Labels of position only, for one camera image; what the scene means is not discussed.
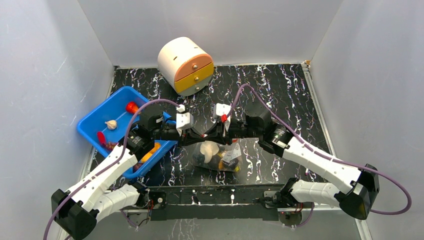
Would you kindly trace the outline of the dark purple plum toy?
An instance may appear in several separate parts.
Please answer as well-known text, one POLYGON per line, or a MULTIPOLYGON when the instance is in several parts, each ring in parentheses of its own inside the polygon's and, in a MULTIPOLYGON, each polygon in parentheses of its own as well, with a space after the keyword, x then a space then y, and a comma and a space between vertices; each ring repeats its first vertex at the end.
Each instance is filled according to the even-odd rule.
POLYGON ((213 155, 207 166, 212 170, 219 170, 222 158, 219 155, 213 155))

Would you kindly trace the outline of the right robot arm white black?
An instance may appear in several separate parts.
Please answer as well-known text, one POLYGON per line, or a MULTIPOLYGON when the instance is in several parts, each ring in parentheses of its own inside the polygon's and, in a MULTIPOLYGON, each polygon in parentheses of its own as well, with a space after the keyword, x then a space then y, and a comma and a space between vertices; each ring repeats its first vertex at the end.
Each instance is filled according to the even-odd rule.
POLYGON ((372 172, 336 163, 332 155, 297 139, 282 124, 272 120, 263 106, 249 105, 244 120, 232 120, 231 106, 217 103, 213 107, 216 123, 206 132, 206 138, 219 144, 231 144, 234 139, 257 138, 268 153, 295 162, 328 182, 308 182, 290 178, 284 187, 261 202, 270 208, 295 207, 300 203, 327 204, 341 208, 349 216, 366 220, 379 193, 376 168, 372 172))

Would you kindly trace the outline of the white garlic toy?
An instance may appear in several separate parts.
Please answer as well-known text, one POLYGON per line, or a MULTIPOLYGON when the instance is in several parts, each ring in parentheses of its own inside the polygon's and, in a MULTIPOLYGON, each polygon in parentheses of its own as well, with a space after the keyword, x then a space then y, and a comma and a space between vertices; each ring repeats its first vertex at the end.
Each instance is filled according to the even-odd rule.
POLYGON ((200 153, 204 155, 204 163, 208 164, 214 155, 219 152, 219 146, 213 141, 204 141, 200 145, 200 153))

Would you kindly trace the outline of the clear zip top bag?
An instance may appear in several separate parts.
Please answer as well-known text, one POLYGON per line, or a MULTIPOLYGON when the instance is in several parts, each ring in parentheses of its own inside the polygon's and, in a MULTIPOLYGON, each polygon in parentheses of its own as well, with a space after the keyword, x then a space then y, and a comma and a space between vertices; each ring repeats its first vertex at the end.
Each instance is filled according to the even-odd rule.
POLYGON ((242 149, 238 138, 233 139, 231 145, 213 141, 197 143, 191 159, 195 167, 224 172, 240 171, 242 162, 242 149))

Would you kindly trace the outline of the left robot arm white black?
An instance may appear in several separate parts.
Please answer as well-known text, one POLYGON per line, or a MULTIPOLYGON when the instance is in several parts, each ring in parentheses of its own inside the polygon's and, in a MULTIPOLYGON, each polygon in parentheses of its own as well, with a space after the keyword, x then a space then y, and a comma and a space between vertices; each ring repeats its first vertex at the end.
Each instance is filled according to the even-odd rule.
POLYGON ((52 214, 44 231, 47 239, 52 223, 58 224, 69 238, 85 239, 97 223, 117 210, 134 205, 144 208, 149 194, 127 184, 107 192, 111 184, 126 170, 136 165, 155 146, 155 140, 176 141, 180 146, 192 145, 205 137, 191 127, 192 115, 183 105, 176 107, 176 123, 169 125, 163 116, 151 116, 148 126, 135 123, 133 115, 128 123, 122 142, 105 160, 68 190, 56 190, 51 196, 52 214))

